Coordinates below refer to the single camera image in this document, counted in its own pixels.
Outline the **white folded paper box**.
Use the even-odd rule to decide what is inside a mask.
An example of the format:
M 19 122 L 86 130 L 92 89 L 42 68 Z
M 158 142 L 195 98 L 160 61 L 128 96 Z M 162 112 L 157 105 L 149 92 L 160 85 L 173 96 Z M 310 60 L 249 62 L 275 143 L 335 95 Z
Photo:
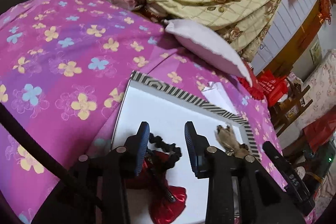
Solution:
M 209 103 L 232 114 L 238 114 L 221 83 L 209 82 L 208 86 L 203 88 L 202 95 L 209 101 Z

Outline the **light pink pillow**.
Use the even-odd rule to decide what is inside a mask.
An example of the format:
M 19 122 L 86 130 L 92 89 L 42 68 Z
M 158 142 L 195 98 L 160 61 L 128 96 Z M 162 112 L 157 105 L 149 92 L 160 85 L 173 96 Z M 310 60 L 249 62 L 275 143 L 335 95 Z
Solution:
M 209 65 L 253 86 L 249 70 L 238 53 L 210 28 L 193 20 L 173 19 L 166 21 L 165 31 Z

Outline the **beige fabric bow hair accessory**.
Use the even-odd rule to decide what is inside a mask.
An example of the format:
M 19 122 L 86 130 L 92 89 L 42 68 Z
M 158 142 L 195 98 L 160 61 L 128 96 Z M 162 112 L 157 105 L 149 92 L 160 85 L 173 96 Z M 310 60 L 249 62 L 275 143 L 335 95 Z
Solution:
M 215 136 L 220 145 L 225 149 L 227 155 L 243 159 L 246 155 L 250 154 L 248 146 L 245 143 L 240 144 L 237 141 L 234 131 L 230 126 L 223 127 L 222 125 L 218 125 Z

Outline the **red satin bow hair accessory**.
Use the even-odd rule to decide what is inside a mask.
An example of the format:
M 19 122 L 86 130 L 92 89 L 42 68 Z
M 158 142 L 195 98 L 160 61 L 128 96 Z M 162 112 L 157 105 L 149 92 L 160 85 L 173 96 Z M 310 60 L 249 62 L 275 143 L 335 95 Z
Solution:
M 186 189 L 169 185 L 166 178 L 167 170 L 174 168 L 180 157 L 180 153 L 169 155 L 148 149 L 140 174 L 126 181 L 128 189 L 150 193 L 148 209 L 153 223 L 172 223 L 186 208 Z

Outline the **red hanging knot ornament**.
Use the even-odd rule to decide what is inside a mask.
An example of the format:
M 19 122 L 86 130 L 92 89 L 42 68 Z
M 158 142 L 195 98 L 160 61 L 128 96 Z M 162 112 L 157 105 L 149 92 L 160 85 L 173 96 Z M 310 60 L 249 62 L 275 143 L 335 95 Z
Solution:
M 321 24 L 324 21 L 327 21 L 328 24 L 331 24 L 331 2 L 330 0 L 319 0 L 319 20 Z

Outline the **wooden chair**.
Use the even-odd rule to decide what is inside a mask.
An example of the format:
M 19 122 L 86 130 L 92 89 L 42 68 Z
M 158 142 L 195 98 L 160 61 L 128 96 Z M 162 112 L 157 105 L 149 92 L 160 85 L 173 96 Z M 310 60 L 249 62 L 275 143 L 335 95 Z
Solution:
M 304 96 L 310 90 L 310 85 L 299 90 L 298 84 L 293 84 L 288 77 L 285 78 L 289 85 L 288 98 L 283 102 L 277 102 L 269 108 L 270 120 L 279 137 L 293 122 L 297 120 L 313 103 L 313 100 L 304 101 Z

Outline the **white tray with striped rim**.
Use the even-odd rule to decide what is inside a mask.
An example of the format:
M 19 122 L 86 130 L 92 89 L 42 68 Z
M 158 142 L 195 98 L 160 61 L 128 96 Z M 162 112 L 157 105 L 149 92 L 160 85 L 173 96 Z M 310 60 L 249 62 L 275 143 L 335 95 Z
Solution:
M 256 159 L 260 157 L 249 123 L 242 117 L 223 110 L 182 89 L 133 71 L 117 116 L 112 137 L 112 148 L 125 143 L 136 134 L 141 122 L 150 125 L 150 132 L 166 143 L 181 148 L 182 157 L 174 168 L 167 171 L 169 184 L 186 189 L 186 208 L 175 223 L 205 223 L 208 184 L 198 180 L 192 169 L 185 141 L 185 123 L 191 121 L 199 135 L 210 145 L 220 148 L 217 126 L 229 125 L 239 143 L 245 143 Z

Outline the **red plastic bag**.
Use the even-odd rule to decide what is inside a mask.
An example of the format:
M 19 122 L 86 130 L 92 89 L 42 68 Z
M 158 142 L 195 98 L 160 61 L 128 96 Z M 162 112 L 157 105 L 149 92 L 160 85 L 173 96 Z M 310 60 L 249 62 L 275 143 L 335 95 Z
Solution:
M 304 129 L 306 141 L 313 152 L 329 141 L 335 132 L 335 108 L 318 118 Z

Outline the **pink floral bedsheet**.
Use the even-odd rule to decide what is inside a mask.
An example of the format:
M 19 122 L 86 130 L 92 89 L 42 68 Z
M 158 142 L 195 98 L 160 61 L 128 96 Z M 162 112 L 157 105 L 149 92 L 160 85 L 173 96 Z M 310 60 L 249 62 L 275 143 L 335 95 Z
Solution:
M 1 15 L 1 102 L 60 164 L 109 149 L 132 71 L 201 97 L 220 82 L 258 143 L 277 143 L 265 101 L 230 71 L 233 50 L 193 54 L 163 26 L 102 0 L 30 0 Z

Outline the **red fabric flower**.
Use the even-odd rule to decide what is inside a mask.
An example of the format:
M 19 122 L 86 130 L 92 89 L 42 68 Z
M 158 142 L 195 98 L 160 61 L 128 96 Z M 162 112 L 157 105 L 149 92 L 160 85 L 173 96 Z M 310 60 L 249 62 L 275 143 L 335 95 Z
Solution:
M 244 64 L 246 65 L 250 78 L 252 80 L 252 86 L 250 86 L 249 82 L 244 78 L 238 77 L 238 81 L 255 100 L 262 101 L 264 99 L 263 89 L 259 85 L 259 82 L 254 75 L 250 65 L 246 61 L 244 61 Z

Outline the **red gift bag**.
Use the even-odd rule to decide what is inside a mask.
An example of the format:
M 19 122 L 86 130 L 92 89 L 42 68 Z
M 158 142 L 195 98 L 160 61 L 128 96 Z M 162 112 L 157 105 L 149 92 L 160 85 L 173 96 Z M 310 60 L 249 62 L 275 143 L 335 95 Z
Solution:
M 286 76 L 276 77 L 267 70 L 257 76 L 257 80 L 266 97 L 268 107 L 274 106 L 288 92 Z

